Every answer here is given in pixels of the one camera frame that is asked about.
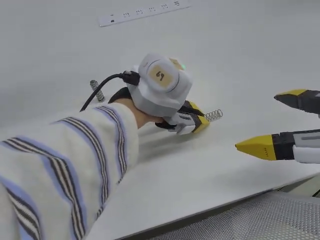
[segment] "white device housing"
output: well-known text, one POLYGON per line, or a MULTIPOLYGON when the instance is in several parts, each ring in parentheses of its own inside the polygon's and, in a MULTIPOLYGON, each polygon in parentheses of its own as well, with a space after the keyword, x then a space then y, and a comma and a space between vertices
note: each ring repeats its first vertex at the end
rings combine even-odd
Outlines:
POLYGON ((174 59, 150 53, 132 70, 140 75, 138 86, 127 84, 134 105, 148 115, 178 125, 181 118, 177 111, 192 87, 192 80, 181 65, 174 59))

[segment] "yellow fingertip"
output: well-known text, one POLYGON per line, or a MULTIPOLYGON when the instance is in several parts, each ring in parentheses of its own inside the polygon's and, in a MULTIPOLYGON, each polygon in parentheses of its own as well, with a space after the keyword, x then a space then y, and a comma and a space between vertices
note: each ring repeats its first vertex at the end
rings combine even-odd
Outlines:
MULTIPOLYGON (((189 101, 191 107, 202 112, 199 107, 192 101, 189 101)), ((204 116, 198 116, 201 121, 201 125, 193 132, 194 134, 201 132, 203 129, 209 126, 210 122, 204 116)))
POLYGON ((294 90, 291 90, 291 91, 285 91, 285 92, 279 93, 277 95, 295 95, 295 96, 298 96, 298 95, 304 93, 305 91, 307 91, 307 89, 294 89, 294 90))
POLYGON ((277 160, 272 135, 256 136, 237 143, 235 147, 238 151, 259 159, 277 160))

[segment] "human hand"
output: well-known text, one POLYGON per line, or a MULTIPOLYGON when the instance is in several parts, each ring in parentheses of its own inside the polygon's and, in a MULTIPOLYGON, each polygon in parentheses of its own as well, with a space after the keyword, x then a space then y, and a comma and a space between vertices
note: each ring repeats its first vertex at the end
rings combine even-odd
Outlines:
POLYGON ((136 108, 134 102, 128 98, 120 98, 114 101, 115 103, 123 104, 128 107, 133 113, 138 129, 144 126, 146 123, 162 123, 164 120, 161 117, 150 116, 136 108))

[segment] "power outlet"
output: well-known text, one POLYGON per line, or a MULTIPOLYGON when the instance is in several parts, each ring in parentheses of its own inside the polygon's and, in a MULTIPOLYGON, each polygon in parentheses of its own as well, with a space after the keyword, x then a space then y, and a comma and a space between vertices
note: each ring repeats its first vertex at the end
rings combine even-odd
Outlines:
POLYGON ((159 14, 169 13, 176 10, 191 7, 191 0, 171 0, 160 5, 136 8, 124 11, 122 13, 112 13, 98 18, 100 27, 106 27, 114 24, 120 24, 136 19, 147 18, 159 14))

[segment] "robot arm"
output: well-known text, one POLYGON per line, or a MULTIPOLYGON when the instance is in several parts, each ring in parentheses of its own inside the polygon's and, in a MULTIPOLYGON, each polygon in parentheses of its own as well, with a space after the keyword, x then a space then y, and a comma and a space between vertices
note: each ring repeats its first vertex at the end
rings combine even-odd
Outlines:
MULTIPOLYGON (((296 89, 278 94, 274 99, 320 116, 320 91, 296 89)), ((235 147, 240 152, 264 160, 320 164, 320 129, 256 136, 237 143, 235 147)))

